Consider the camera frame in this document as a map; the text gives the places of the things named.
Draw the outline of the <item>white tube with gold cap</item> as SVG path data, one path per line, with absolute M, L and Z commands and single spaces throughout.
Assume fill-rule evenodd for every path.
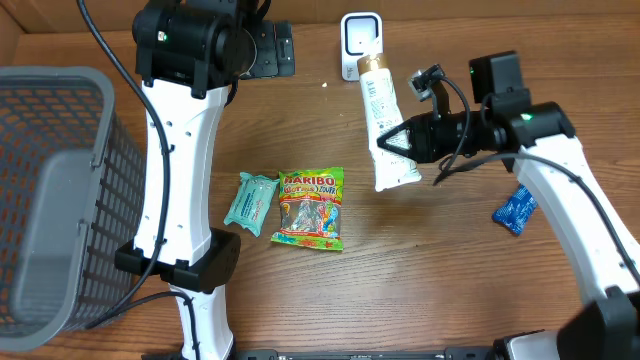
M 420 181 L 422 176 L 415 161 L 384 150 L 377 144 L 380 136 L 404 121 L 384 54 L 365 55 L 357 61 L 357 66 L 369 152 L 374 165 L 375 190 L 382 192 Z

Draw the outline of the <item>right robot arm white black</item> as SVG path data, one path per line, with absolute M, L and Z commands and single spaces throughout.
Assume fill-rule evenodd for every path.
M 482 359 L 636 359 L 639 356 L 639 243 L 593 175 L 568 116 L 555 102 L 535 104 L 516 52 L 470 60 L 480 109 L 453 114 L 447 91 L 457 86 L 439 65 L 409 80 L 432 110 L 380 136 L 380 148 L 418 163 L 442 158 L 436 177 L 500 161 L 537 201 L 573 269 L 582 310 L 557 331 L 495 340 Z

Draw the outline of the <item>teal wet wipes pack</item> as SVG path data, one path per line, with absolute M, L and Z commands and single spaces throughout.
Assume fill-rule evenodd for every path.
M 241 172 L 237 195 L 223 223 L 236 223 L 259 237 L 278 185 L 278 180 Z

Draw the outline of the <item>blue snack wrapper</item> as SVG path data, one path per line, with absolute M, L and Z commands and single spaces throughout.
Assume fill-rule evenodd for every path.
M 492 214 L 492 220 L 513 235 L 520 236 L 537 207 L 538 202 L 533 195 L 520 184 L 511 197 Z

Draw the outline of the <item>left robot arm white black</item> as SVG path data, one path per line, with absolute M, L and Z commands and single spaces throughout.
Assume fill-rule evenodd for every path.
M 145 195 L 136 235 L 115 253 L 119 270 L 158 276 L 177 300 L 182 359 L 231 359 L 225 286 L 241 245 L 209 223 L 216 131 L 241 79 L 295 71 L 291 26 L 268 2 L 151 1 L 132 35 L 148 124 Z

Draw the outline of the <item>Haribo gummy candy bag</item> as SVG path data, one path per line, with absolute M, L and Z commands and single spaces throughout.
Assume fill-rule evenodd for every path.
M 281 226 L 271 236 L 279 244 L 342 251 L 341 212 L 344 169 L 279 173 Z

